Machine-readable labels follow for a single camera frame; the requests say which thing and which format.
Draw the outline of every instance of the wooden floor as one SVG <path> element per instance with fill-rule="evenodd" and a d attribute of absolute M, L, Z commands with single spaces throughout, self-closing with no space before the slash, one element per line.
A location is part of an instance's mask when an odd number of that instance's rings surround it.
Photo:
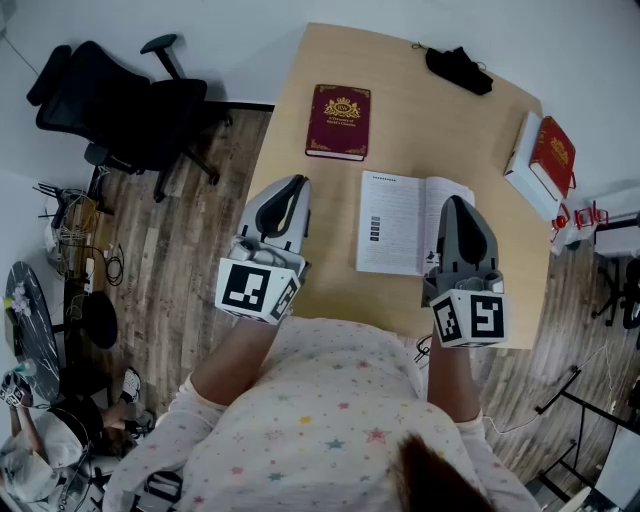
<path fill-rule="evenodd" d="M 220 169 L 216 187 L 188 160 L 177 164 L 167 186 L 168 197 L 153 202 L 155 174 L 106 178 L 105 200 L 116 215 L 114 242 L 125 254 L 124 282 L 108 292 L 118 317 L 119 341 L 99 359 L 113 373 L 127 364 L 138 369 L 143 399 L 158 413 L 166 410 L 180 382 L 220 341 L 230 317 L 214 308 L 217 262 L 228 249 L 245 202 L 270 114 L 234 111 L 234 125 L 202 135 L 196 151 Z M 482 403 L 501 430 L 531 420 L 568 379 L 572 365 L 583 364 L 608 344 L 615 414 L 623 406 L 640 371 L 635 351 L 637 332 L 626 332 L 621 314 L 614 327 L 590 312 L 605 297 L 589 244 L 551 258 L 546 304 L 532 351 L 484 349 L 475 352 L 474 373 L 483 386 Z M 609 395 L 606 355 L 600 351 L 572 387 L 577 396 L 605 408 Z M 555 460 L 577 437 L 577 405 L 561 399 L 542 419 L 506 435 L 488 426 L 497 455 L 527 482 Z M 611 442 L 613 426 L 587 414 L 580 470 L 595 476 Z M 565 490 L 577 481 L 563 477 Z"/>

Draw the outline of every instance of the black stand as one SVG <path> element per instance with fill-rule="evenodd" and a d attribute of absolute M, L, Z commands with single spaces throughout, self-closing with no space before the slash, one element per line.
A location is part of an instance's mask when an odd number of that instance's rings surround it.
<path fill-rule="evenodd" d="M 549 471 L 551 471 L 558 464 L 560 466 L 562 466 L 563 468 L 565 468 L 567 471 L 569 471 L 569 473 L 571 473 L 573 476 L 575 476 L 583 484 L 588 485 L 591 488 L 593 488 L 595 486 L 594 482 L 591 482 L 588 478 L 584 477 L 582 474 L 578 473 L 578 471 L 576 470 L 576 467 L 578 465 L 578 457 L 580 456 L 580 447 L 582 446 L 582 432 L 584 430 L 584 414 L 585 414 L 585 411 L 587 409 L 589 409 L 590 411 L 595 412 L 599 416 L 602 416 L 603 418 L 615 423 L 618 426 L 621 426 L 621 427 L 627 428 L 629 430 L 635 431 L 635 429 L 633 428 L 633 426 L 629 422 L 623 421 L 620 418 L 616 418 L 612 414 L 609 414 L 608 412 L 603 411 L 602 409 L 598 409 L 597 407 L 591 405 L 589 402 L 585 402 L 584 400 L 581 400 L 580 398 L 572 395 L 571 393 L 567 393 L 567 388 L 573 383 L 574 380 L 576 380 L 576 378 L 578 377 L 578 375 L 580 375 L 580 373 L 582 373 L 582 370 L 579 370 L 578 368 L 574 367 L 574 372 L 573 372 L 573 375 L 571 376 L 571 378 L 569 379 L 569 382 L 567 382 L 564 386 L 562 386 L 562 389 L 558 393 L 556 393 L 542 407 L 535 407 L 534 408 L 534 410 L 538 414 L 544 414 L 544 412 L 547 409 L 549 409 L 549 407 L 551 407 L 556 402 L 556 400 L 558 400 L 558 398 L 560 398 L 561 396 L 565 397 L 565 398 L 568 398 L 569 400 L 577 403 L 581 407 L 581 411 L 580 411 L 580 432 L 578 434 L 578 442 L 576 443 L 576 441 L 572 440 L 571 441 L 571 446 L 569 447 L 569 449 L 566 452 L 564 452 L 562 454 L 562 456 L 558 460 L 556 460 L 548 469 L 546 469 L 545 471 L 542 471 L 538 475 L 538 479 L 540 480 L 540 482 L 543 483 L 544 485 L 546 485 L 551 492 L 553 492 L 558 498 L 560 498 L 565 503 L 568 502 L 571 498 L 562 489 L 560 489 L 551 480 L 549 480 L 549 478 L 547 477 L 547 474 L 549 473 Z M 569 455 L 569 453 L 571 453 L 571 451 L 574 448 L 576 448 L 576 455 L 575 455 L 575 457 L 573 459 L 573 465 L 570 466 L 569 464 L 567 464 L 564 461 L 564 458 L 567 455 Z"/>
<path fill-rule="evenodd" d="M 607 309 L 611 308 L 611 315 L 609 316 L 609 320 L 605 321 L 605 325 L 607 327 L 611 327 L 613 325 L 613 320 L 616 317 L 616 309 L 618 309 L 618 300 L 624 297 L 624 291 L 620 290 L 620 263 L 617 259 L 614 259 L 612 261 L 616 267 L 616 273 L 614 274 L 613 279 L 609 277 L 606 269 L 598 267 L 598 274 L 602 274 L 602 277 L 604 277 L 611 295 L 609 295 L 609 299 L 607 299 L 607 302 L 605 302 L 604 306 L 602 306 L 599 311 L 591 312 L 591 318 L 597 318 L 602 315 Z"/>

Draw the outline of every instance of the chair armrest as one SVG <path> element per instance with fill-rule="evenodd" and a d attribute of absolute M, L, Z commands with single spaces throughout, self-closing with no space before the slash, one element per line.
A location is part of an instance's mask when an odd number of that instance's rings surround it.
<path fill-rule="evenodd" d="M 93 142 L 89 143 L 87 149 L 84 150 L 84 159 L 96 167 L 105 165 L 109 160 L 110 155 L 111 150 L 109 148 L 98 146 Z"/>
<path fill-rule="evenodd" d="M 51 97 L 60 81 L 69 57 L 71 57 L 71 47 L 67 45 L 57 46 L 51 52 L 49 60 L 38 76 L 36 83 L 27 93 L 27 101 L 34 107 L 42 105 Z"/>
<path fill-rule="evenodd" d="M 157 52 L 158 50 L 165 50 L 176 42 L 178 36 L 175 34 L 167 34 L 164 36 L 156 37 L 154 40 L 149 41 L 142 47 L 140 53 L 144 55 L 149 52 Z"/>

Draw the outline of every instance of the open book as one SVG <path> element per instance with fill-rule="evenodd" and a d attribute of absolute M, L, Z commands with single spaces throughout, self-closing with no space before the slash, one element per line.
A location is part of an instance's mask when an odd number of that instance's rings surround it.
<path fill-rule="evenodd" d="M 364 171 L 356 270 L 422 276 L 438 266 L 440 213 L 457 195 L 473 192 L 445 178 L 407 178 Z"/>

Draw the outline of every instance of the pajama top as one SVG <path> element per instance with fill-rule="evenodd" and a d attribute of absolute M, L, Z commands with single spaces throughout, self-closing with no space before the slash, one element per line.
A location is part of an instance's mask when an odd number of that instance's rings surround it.
<path fill-rule="evenodd" d="M 181 470 L 177 510 L 400 511 L 393 468 L 409 433 L 496 510 L 539 510 L 491 451 L 481 415 L 456 425 L 426 401 L 425 379 L 394 334 L 295 317 L 283 322 L 259 380 L 229 407 L 187 379 L 117 467 L 103 510 L 129 510 L 147 476 Z"/>

